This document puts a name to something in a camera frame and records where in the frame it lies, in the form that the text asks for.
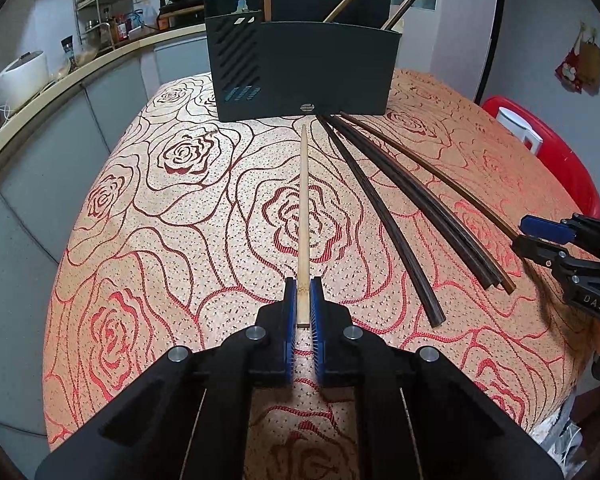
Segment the brown paper bag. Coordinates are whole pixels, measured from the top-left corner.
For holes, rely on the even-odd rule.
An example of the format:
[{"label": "brown paper bag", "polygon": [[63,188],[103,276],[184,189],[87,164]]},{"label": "brown paper bag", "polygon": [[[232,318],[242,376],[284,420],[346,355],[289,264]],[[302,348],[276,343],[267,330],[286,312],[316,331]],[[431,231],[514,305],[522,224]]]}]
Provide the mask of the brown paper bag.
[{"label": "brown paper bag", "polygon": [[595,41],[593,34],[591,40],[580,45],[578,77],[584,86],[597,92],[600,88],[600,47]]}]

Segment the silver bolt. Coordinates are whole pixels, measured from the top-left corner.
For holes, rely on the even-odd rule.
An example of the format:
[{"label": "silver bolt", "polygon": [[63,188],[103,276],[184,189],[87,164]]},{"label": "silver bolt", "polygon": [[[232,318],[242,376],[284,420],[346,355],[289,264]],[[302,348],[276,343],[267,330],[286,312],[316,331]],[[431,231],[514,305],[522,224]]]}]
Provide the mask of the silver bolt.
[{"label": "silver bolt", "polygon": [[250,326],[244,333],[247,338],[252,341],[259,341],[267,335],[267,331],[264,330],[263,327],[257,325]]},{"label": "silver bolt", "polygon": [[360,339],[362,337],[362,329],[359,326],[351,325],[347,326],[343,331],[342,335],[347,339],[351,339],[355,341],[356,339]]},{"label": "silver bolt", "polygon": [[420,349],[420,357],[427,363],[433,363],[440,358],[440,352],[433,348],[433,346],[425,346]]},{"label": "silver bolt", "polygon": [[179,363],[180,361],[184,361],[188,355],[189,350],[187,350],[186,346],[174,346],[171,350],[169,350],[167,357],[169,358],[169,361]]}]

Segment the white rice cooker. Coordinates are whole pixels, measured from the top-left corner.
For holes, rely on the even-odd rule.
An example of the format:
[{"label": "white rice cooker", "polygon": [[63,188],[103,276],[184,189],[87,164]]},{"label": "white rice cooker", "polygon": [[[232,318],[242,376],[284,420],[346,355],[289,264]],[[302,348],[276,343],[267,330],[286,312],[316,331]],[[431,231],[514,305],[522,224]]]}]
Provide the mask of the white rice cooker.
[{"label": "white rice cooker", "polygon": [[0,72],[0,107],[6,106],[8,114],[13,114],[48,83],[45,53],[27,52]]}]

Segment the table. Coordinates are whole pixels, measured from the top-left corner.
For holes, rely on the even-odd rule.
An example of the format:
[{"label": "table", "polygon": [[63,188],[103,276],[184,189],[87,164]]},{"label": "table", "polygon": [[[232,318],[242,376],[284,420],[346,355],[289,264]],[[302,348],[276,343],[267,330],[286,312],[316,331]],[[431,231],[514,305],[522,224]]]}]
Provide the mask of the table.
[{"label": "table", "polygon": [[[381,117],[364,117],[476,194],[512,226],[577,211],[558,181],[477,105],[430,75],[396,71]],[[84,202],[48,307],[45,419],[51,447],[165,350],[194,351],[253,323],[297,264],[299,133],[309,129],[311,272],[355,322],[405,349],[433,344],[526,430],[553,413],[590,356],[590,320],[536,285],[509,240],[395,150],[467,225],[517,290],[484,291],[422,213],[349,145],[443,306],[432,329],[366,196],[314,117],[219,123],[209,75],[164,85],[110,154]],[[352,391],[320,392],[310,331],[293,387],[257,392],[246,478],[355,478]]]}]

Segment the white appliance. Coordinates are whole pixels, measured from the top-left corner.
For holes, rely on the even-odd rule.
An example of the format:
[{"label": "white appliance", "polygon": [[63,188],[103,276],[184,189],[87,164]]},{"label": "white appliance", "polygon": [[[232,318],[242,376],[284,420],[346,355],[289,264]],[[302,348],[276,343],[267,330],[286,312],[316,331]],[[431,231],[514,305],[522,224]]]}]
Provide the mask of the white appliance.
[{"label": "white appliance", "polygon": [[531,153],[538,154],[538,150],[542,146],[542,137],[535,133],[531,124],[513,110],[503,107],[498,109],[496,120],[519,138]]},{"label": "white appliance", "polygon": [[45,53],[27,52],[0,72],[0,107],[6,106],[7,114],[13,114],[48,83]]}]

